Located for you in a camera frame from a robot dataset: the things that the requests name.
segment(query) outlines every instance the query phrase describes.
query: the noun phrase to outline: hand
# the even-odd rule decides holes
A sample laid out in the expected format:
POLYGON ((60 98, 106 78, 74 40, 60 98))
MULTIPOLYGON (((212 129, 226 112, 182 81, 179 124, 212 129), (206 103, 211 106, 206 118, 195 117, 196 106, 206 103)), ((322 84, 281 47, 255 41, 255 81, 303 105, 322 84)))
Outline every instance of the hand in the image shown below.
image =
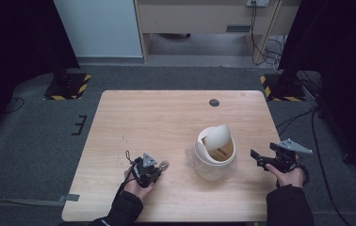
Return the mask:
POLYGON ((303 171, 300 168, 294 168, 290 172, 282 173, 270 164, 266 164, 267 169, 274 174, 280 186, 297 186, 302 188, 303 184, 303 171))
MULTIPOLYGON (((124 172, 124 178, 128 174, 128 170, 124 172)), ((141 187, 138 182, 134 179, 134 175, 132 173, 129 175, 128 183, 124 187, 124 191, 130 192, 140 198, 143 202, 146 196, 151 192, 154 188, 154 183, 150 183, 148 187, 143 188, 141 187)))

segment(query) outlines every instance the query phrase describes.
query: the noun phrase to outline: wall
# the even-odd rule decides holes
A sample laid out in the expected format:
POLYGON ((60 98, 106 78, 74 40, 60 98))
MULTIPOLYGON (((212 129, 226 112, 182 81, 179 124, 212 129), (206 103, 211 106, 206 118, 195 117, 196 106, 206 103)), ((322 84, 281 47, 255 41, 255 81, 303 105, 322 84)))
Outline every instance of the wall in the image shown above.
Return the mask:
POLYGON ((134 1, 55 0, 77 57, 142 57, 134 1))

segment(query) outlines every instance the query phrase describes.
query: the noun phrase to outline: gray carpet floor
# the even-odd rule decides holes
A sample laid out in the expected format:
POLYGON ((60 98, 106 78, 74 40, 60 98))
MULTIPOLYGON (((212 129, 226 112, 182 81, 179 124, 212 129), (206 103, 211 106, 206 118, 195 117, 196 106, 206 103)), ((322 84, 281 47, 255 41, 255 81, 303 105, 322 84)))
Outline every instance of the gray carpet floor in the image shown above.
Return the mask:
MULTIPOLYGON (((0 119, 0 199, 48 201, 48 205, 0 203, 0 225, 58 225, 60 196, 68 194, 90 125, 103 91, 108 89, 263 90, 259 77, 272 69, 202 67, 85 66, 92 75, 80 100, 45 101, 52 80, 44 74, 19 85, 0 119), (72 136, 88 119, 80 136, 72 136)), ((307 112, 316 103, 268 102, 276 125, 307 112)), ((313 139, 311 114, 298 118, 281 134, 315 151, 303 156, 311 181, 304 188, 316 225, 345 225, 338 217, 322 177, 313 139)), ((278 128, 281 133, 284 126, 278 128)), ((331 128, 315 117, 316 137, 332 197, 350 225, 356 225, 356 165, 342 162, 343 152, 331 128)))

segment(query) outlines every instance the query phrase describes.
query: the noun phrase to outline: black sleeve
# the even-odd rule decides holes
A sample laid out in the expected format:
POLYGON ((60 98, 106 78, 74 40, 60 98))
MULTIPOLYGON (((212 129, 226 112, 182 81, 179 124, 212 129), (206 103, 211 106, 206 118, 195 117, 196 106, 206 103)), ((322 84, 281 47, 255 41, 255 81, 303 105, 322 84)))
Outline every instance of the black sleeve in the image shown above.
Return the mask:
POLYGON ((143 204, 137 196, 123 191, 107 217, 97 218, 89 226, 129 226, 139 217, 142 209, 143 204))
POLYGON ((314 217, 303 190, 281 186, 267 195, 267 226, 313 226, 314 217))

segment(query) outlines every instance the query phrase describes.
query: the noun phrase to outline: white electrical socket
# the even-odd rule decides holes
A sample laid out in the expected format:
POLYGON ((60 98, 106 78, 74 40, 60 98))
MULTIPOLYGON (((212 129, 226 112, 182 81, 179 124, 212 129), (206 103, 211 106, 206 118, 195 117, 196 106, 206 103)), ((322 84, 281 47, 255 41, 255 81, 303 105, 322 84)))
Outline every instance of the white electrical socket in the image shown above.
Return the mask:
POLYGON ((246 6, 248 7, 254 7, 256 5, 257 7, 267 7, 269 4, 269 0, 247 0, 246 6))

